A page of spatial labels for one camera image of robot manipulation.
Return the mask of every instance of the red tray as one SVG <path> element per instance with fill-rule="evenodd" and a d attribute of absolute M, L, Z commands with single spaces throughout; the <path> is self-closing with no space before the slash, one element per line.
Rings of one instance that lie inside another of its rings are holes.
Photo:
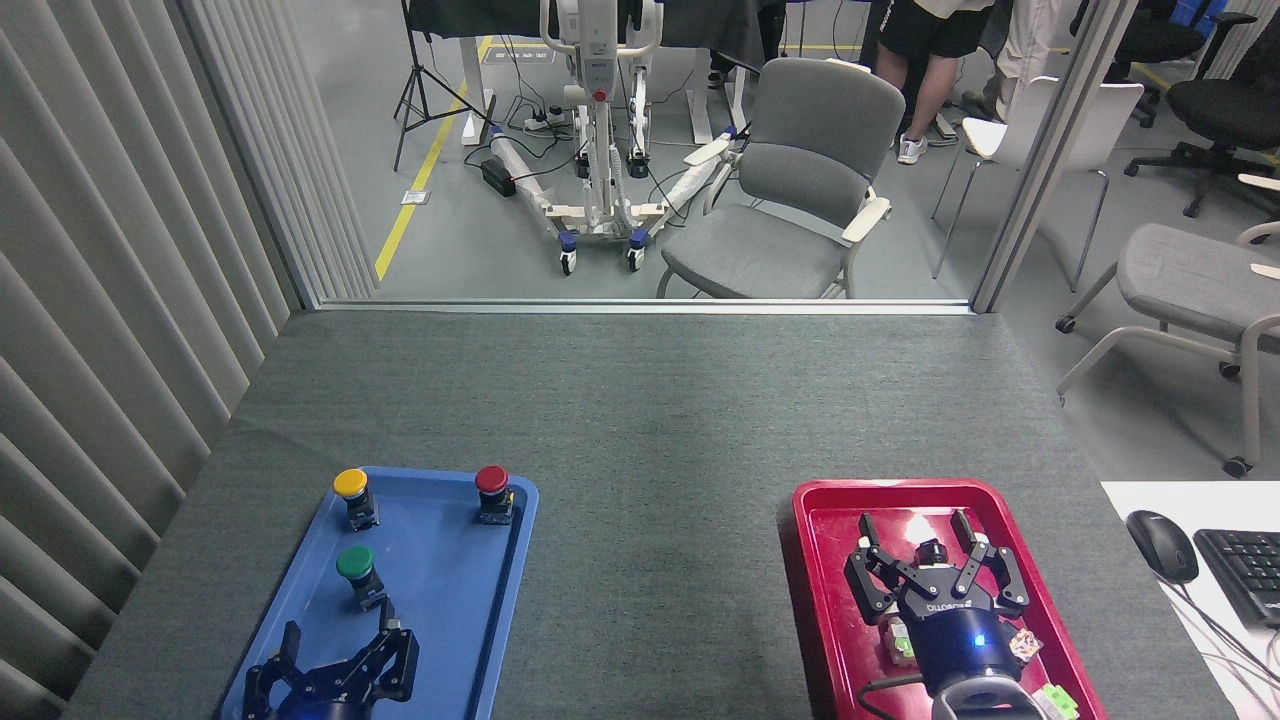
<path fill-rule="evenodd" d="M 845 580 L 859 516 L 870 512 L 882 547 L 895 557 L 909 559 L 918 543 L 938 538 L 956 559 L 963 553 L 950 525 L 955 510 L 964 510 L 974 530 L 991 542 L 1012 548 L 1021 568 L 1032 602 L 1015 625 L 1029 628 L 1044 643 L 1023 670 L 1023 687 L 1034 692 L 1046 683 L 1059 684 L 1079 703 L 1082 719 L 1106 717 L 1018 525 L 991 486 L 972 479 L 810 480 L 796 488 L 791 510 L 794 516 L 783 515 L 780 530 L 817 717 L 870 719 L 855 702 L 859 688 L 872 679 L 916 671 L 890 662 L 879 628 L 863 623 Z M 989 571 L 978 578 L 987 591 L 996 591 Z M 868 700 L 902 720 L 927 719 L 932 706 L 919 683 L 877 691 Z"/>

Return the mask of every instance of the green button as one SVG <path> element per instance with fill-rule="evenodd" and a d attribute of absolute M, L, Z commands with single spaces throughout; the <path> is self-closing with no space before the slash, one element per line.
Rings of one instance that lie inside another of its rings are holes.
<path fill-rule="evenodd" d="M 338 556 L 338 574 L 357 580 L 374 569 L 374 551 L 362 544 L 348 547 Z"/>

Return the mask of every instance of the black shorts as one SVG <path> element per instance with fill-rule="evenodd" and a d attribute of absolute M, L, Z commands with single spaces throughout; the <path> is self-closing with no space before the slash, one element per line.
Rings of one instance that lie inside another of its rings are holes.
<path fill-rule="evenodd" d="M 968 10 L 942 19 L 920 9 L 915 0 L 892 0 L 881 24 L 881 45 L 904 58 L 924 53 L 964 58 L 978 49 L 991 8 Z"/>

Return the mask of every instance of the keyboard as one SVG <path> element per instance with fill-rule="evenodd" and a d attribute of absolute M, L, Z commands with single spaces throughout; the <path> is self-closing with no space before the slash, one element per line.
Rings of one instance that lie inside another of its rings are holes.
<path fill-rule="evenodd" d="M 1196 547 L 1245 626 L 1280 628 L 1280 533 L 1197 530 Z"/>

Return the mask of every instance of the red knob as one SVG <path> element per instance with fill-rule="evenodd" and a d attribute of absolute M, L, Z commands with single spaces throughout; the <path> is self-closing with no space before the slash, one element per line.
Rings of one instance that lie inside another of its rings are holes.
<path fill-rule="evenodd" d="M 493 495 L 507 489 L 507 470 L 502 465 L 485 465 L 476 473 L 476 489 Z"/>

